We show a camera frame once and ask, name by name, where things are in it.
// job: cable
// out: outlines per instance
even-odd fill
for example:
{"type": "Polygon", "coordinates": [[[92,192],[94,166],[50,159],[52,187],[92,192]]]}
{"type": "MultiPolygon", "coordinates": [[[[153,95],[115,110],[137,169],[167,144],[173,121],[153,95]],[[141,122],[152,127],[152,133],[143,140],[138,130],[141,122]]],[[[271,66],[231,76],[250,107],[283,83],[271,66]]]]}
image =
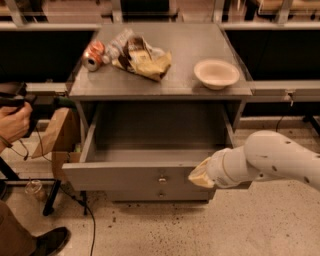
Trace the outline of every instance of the cable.
{"type": "Polygon", "coordinates": [[[93,255],[93,248],[94,248],[94,244],[95,244],[95,240],[96,240],[96,220],[94,218],[94,215],[91,211],[91,209],[89,208],[89,206],[87,205],[86,202],[79,200],[76,198],[76,196],[72,196],[69,193],[67,193],[61,186],[60,189],[62,190],[63,193],[65,193],[68,197],[70,197],[72,200],[78,202],[78,204],[80,204],[81,206],[83,206],[85,209],[87,209],[91,215],[92,221],[93,221],[93,237],[92,237],[92,244],[91,244],[91,251],[90,251],[90,256],[93,255]]]}
{"type": "Polygon", "coordinates": [[[280,118],[280,120],[278,121],[277,126],[276,126],[276,132],[278,132],[279,124],[280,124],[280,122],[282,121],[283,118],[284,118],[284,116],[282,116],[280,118]]]}
{"type": "Polygon", "coordinates": [[[36,131],[37,131],[37,133],[38,133],[38,137],[39,137],[39,142],[40,142],[40,147],[41,147],[41,156],[42,156],[44,159],[46,159],[48,162],[52,162],[50,159],[48,159],[48,158],[46,158],[46,157],[44,156],[44,154],[43,154],[43,145],[42,145],[42,139],[41,139],[41,136],[40,136],[40,132],[39,132],[37,126],[35,127],[35,129],[36,129],[36,131]]]}
{"type": "Polygon", "coordinates": [[[19,156],[22,156],[23,157],[23,160],[26,161],[28,158],[29,158],[29,150],[28,148],[26,147],[26,145],[24,145],[23,141],[22,140],[19,140],[19,142],[21,143],[21,145],[25,148],[26,150],[26,154],[25,155],[22,155],[20,154],[18,151],[16,151],[15,149],[13,148],[10,148],[13,152],[15,152],[17,155],[19,156]]]}

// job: cardboard box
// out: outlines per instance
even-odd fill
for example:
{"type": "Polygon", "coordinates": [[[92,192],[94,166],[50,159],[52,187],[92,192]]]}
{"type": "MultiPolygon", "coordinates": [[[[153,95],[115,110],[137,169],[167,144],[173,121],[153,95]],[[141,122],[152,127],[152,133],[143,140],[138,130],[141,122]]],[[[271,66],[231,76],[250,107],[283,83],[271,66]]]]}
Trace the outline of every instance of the cardboard box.
{"type": "Polygon", "coordinates": [[[42,157],[51,152],[53,177],[65,183],[67,177],[62,165],[79,162],[81,152],[73,151],[80,142],[79,115],[69,108],[59,108],[54,112],[31,158],[42,157]]]}

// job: chair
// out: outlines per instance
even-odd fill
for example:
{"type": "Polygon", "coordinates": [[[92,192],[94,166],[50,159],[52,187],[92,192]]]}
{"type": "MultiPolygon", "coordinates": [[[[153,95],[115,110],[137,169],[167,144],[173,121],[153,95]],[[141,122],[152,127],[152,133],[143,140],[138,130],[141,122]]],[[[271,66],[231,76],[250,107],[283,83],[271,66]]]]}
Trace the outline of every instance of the chair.
{"type": "Polygon", "coordinates": [[[112,0],[112,9],[114,21],[175,20],[179,12],[176,0],[112,0]]]}
{"type": "MultiPolygon", "coordinates": [[[[280,10],[282,3],[283,0],[247,0],[247,11],[245,14],[245,20],[253,20],[255,14],[257,14],[258,17],[273,20],[280,10]],[[262,10],[264,12],[267,12],[268,14],[260,14],[260,6],[262,6],[262,10]]],[[[294,16],[294,14],[303,12],[306,13],[306,15],[310,15],[311,20],[314,20],[315,13],[319,9],[320,1],[294,0],[290,8],[290,15],[288,18],[290,19],[294,16]]]]}
{"type": "Polygon", "coordinates": [[[47,22],[48,19],[42,10],[43,0],[7,0],[0,1],[0,21],[13,21],[12,13],[20,12],[22,20],[27,22],[47,22]]]}

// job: drawer handle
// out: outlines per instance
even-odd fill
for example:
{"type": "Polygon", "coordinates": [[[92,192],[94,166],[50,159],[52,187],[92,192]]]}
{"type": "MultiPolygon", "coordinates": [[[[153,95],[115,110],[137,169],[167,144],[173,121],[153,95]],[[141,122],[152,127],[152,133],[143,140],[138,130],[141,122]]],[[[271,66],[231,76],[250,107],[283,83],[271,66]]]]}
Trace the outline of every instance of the drawer handle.
{"type": "Polygon", "coordinates": [[[166,179],[165,177],[160,177],[160,178],[158,179],[158,181],[159,181],[159,183],[162,184],[162,185],[167,184],[167,179],[166,179]]]}

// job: food wrapper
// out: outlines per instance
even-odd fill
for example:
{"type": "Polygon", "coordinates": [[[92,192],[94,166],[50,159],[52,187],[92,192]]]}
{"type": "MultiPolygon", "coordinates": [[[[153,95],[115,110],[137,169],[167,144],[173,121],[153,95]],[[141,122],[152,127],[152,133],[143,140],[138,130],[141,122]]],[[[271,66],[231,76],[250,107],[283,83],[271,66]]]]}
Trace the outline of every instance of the food wrapper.
{"type": "Polygon", "coordinates": [[[171,66],[171,53],[153,48],[143,37],[130,37],[112,64],[137,75],[160,81],[171,66]]]}
{"type": "Polygon", "coordinates": [[[190,174],[188,179],[195,185],[205,188],[213,188],[214,181],[207,174],[207,163],[211,157],[202,161],[190,174]]]}

